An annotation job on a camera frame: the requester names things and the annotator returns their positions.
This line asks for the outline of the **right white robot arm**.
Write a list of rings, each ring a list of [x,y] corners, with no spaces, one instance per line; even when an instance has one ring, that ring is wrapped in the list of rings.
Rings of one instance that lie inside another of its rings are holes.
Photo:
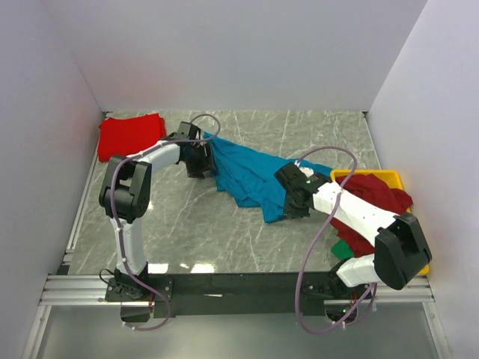
[[[311,209],[326,213],[374,247],[373,254],[350,258],[332,270],[344,286],[381,282],[401,290],[430,263],[430,247],[412,213],[380,209],[322,174],[307,175],[294,163],[276,171],[275,178],[286,191],[287,217],[307,217]]]

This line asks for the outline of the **blue t shirt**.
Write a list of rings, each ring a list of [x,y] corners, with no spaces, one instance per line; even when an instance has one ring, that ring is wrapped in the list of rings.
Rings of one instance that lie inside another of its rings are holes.
[[[284,159],[258,152],[223,138],[209,142],[216,173],[218,191],[225,191],[238,207],[259,207],[263,221],[274,223],[284,218],[286,191],[275,173],[294,159]]]

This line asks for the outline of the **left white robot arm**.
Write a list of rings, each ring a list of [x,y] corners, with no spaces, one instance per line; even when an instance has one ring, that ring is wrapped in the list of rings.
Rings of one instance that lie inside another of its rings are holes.
[[[217,136],[206,134],[192,120],[182,121],[176,132],[153,146],[132,155],[111,157],[99,203],[115,232],[119,272],[139,276],[147,268],[141,218],[149,207],[152,176],[180,163],[186,166],[189,178],[203,179],[205,174],[215,173],[210,142]]]

